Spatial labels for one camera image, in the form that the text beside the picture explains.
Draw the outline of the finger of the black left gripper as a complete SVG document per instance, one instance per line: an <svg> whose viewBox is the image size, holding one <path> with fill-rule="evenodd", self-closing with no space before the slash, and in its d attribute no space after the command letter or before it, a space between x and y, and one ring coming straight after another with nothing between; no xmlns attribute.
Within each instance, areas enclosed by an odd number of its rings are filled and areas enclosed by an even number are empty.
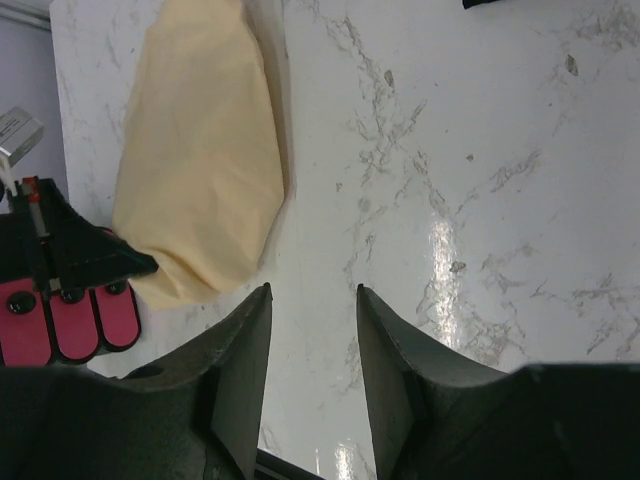
<svg viewBox="0 0 640 480"><path fill-rule="evenodd" d="M27 177L9 193L9 280L40 293L106 286L156 272L149 255L92 225L49 178Z"/></svg>

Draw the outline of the black pink drawer organizer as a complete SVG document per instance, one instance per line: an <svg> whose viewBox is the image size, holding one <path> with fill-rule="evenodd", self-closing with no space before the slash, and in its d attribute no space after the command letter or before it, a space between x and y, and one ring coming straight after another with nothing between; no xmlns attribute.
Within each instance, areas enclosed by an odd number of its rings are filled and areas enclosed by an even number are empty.
<svg viewBox="0 0 640 480"><path fill-rule="evenodd" d="M18 238L1 229L1 365L81 365L122 352L140 338L135 294L128 282L59 293L35 291L21 264Z"/></svg>

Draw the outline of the aluminium frame post left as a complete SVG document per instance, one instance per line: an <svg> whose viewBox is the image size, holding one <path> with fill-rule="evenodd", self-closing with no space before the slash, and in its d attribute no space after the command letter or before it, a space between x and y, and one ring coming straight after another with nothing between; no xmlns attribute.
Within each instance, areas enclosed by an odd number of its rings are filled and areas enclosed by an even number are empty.
<svg viewBox="0 0 640 480"><path fill-rule="evenodd" d="M1 1L1 18L9 22L51 31L51 20L47 6L37 6L27 1Z"/></svg>

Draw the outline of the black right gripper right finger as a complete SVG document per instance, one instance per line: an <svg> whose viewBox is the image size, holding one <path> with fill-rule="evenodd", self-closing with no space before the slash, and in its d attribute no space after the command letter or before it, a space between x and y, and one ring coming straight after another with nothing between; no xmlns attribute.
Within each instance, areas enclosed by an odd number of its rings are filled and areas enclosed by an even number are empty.
<svg viewBox="0 0 640 480"><path fill-rule="evenodd" d="M637 364L504 373L423 333L368 287L356 309L379 478L638 477Z"/></svg>

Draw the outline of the yellow t shirt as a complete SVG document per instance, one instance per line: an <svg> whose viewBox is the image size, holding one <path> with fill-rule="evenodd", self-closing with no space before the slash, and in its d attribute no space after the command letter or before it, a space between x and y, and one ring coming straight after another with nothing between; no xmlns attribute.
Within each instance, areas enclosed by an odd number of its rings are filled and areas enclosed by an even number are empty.
<svg viewBox="0 0 640 480"><path fill-rule="evenodd" d="M256 273L284 201L263 58L239 1L167 1L136 67L112 227L151 256L153 309L207 303Z"/></svg>

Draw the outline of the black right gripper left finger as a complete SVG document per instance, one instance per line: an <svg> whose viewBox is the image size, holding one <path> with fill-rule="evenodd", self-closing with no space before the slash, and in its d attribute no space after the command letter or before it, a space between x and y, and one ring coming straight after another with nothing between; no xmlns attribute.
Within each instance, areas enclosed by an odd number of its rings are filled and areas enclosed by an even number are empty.
<svg viewBox="0 0 640 480"><path fill-rule="evenodd" d="M122 379L1 372L5 479L250 479L272 327L269 286Z"/></svg>

